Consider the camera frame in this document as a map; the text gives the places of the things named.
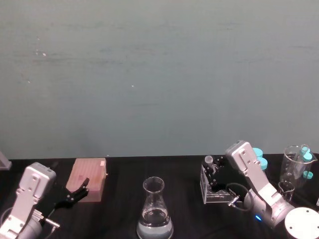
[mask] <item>glass beaker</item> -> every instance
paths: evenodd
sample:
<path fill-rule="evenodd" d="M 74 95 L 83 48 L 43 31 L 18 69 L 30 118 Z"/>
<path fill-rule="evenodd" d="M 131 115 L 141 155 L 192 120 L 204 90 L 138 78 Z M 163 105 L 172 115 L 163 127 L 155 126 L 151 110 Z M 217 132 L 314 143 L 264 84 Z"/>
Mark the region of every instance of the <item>glass beaker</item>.
<path fill-rule="evenodd" d="M 281 167 L 280 182 L 290 182 L 295 189 L 302 187 L 310 172 L 312 163 L 317 161 L 309 147 L 292 145 L 285 148 L 284 159 Z"/>
<path fill-rule="evenodd" d="M 283 196 L 283 198 L 287 202 L 290 202 L 295 191 L 294 185 L 288 181 L 280 181 L 278 183 L 278 187 L 279 187 L 279 193 Z"/>
<path fill-rule="evenodd" d="M 164 181 L 158 177 L 150 177 L 143 182 L 143 188 L 147 196 L 137 226 L 139 238 L 171 238 L 173 224 L 162 196 Z"/>

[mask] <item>black table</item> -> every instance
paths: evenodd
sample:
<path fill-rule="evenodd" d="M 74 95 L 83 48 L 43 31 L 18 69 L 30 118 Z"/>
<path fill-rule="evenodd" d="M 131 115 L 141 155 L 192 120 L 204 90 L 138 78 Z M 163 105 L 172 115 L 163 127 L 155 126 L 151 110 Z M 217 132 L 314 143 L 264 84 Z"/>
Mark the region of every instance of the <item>black table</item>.
<path fill-rule="evenodd" d="M 267 175 L 278 182 L 281 154 L 264 156 Z M 26 166 L 38 161 L 57 174 L 57 182 L 66 185 L 75 159 L 14 160 L 11 171 L 0 172 L 0 212 L 11 207 L 15 190 Z M 240 212 L 227 204 L 203 205 L 199 187 L 203 156 L 108 158 L 109 173 L 102 202 L 78 203 L 72 209 L 60 209 L 51 218 L 61 224 L 52 239 L 137 239 L 136 225 L 145 195 L 142 182 L 149 176 L 165 182 L 163 197 L 174 225 L 173 239 L 273 239 L 284 238 L 280 230 L 270 230 L 250 213 Z M 319 172 L 319 165 L 312 167 Z M 293 201 L 316 209 L 319 197 L 318 177 L 298 190 Z M 50 230 L 45 226 L 40 238 Z"/>

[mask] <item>wall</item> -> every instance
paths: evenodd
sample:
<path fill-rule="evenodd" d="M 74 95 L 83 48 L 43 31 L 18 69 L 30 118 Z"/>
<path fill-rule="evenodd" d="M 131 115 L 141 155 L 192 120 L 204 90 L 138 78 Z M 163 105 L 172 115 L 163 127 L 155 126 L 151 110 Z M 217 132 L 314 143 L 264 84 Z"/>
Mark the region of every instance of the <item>wall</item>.
<path fill-rule="evenodd" d="M 8 158 L 319 150 L 315 0 L 0 2 Z"/>

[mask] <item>robotic arm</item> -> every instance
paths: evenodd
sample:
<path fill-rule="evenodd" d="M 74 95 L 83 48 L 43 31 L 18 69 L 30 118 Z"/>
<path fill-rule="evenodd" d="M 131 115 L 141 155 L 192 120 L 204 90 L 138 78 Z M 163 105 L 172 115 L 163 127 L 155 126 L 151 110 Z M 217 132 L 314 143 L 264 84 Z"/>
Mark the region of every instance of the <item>robotic arm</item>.
<path fill-rule="evenodd" d="M 244 200 L 246 207 L 251 207 L 256 218 L 263 220 L 274 228 L 285 219 L 294 207 L 285 201 L 281 194 L 271 185 L 260 168 L 260 162 L 250 143 L 239 141 L 226 150 L 232 167 L 243 174 L 251 187 L 251 197 L 247 194 Z"/>
<path fill-rule="evenodd" d="M 51 224 L 54 231 L 60 225 L 48 218 L 50 212 L 61 207 L 69 208 L 88 195 L 88 178 L 73 193 L 54 184 L 55 178 L 56 173 L 40 163 L 26 167 L 12 211 L 0 227 L 0 239 L 37 238 L 45 223 Z"/>

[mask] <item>liquid in flask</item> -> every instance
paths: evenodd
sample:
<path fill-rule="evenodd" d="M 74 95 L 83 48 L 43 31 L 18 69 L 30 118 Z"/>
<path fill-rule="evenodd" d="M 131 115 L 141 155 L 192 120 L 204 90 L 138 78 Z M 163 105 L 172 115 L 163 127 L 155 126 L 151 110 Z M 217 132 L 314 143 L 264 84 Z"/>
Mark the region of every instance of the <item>liquid in flask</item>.
<path fill-rule="evenodd" d="M 170 239 L 173 235 L 173 224 L 162 197 L 164 181 L 150 177 L 143 183 L 147 194 L 142 214 L 137 226 L 140 239 Z"/>

